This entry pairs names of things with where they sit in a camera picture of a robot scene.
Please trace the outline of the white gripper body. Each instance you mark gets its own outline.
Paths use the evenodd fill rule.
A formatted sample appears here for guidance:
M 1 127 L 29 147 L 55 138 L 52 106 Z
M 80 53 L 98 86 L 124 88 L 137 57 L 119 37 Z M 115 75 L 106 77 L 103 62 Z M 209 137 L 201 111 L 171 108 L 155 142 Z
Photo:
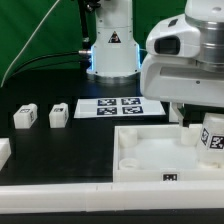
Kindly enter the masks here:
M 140 90 L 147 99 L 224 107 L 224 24 L 181 14 L 146 40 Z

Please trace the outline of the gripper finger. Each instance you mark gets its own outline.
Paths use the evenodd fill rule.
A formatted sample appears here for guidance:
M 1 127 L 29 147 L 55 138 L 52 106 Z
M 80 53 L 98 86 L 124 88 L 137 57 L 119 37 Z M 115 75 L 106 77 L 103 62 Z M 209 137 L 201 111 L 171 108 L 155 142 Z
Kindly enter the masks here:
M 183 105 L 181 103 L 171 104 L 171 121 L 178 122 L 180 126 L 183 126 L 183 120 L 184 120 L 182 109 Z

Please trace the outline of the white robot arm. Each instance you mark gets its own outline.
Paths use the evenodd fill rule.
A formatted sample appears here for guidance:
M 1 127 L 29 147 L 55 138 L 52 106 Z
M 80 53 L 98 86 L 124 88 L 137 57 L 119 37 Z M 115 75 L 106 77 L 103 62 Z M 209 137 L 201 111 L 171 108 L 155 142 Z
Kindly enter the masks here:
M 160 21 L 146 39 L 145 58 L 133 38 L 132 0 L 93 0 L 91 79 L 123 82 L 140 75 L 151 100 L 224 108 L 224 0 L 187 0 L 185 11 Z

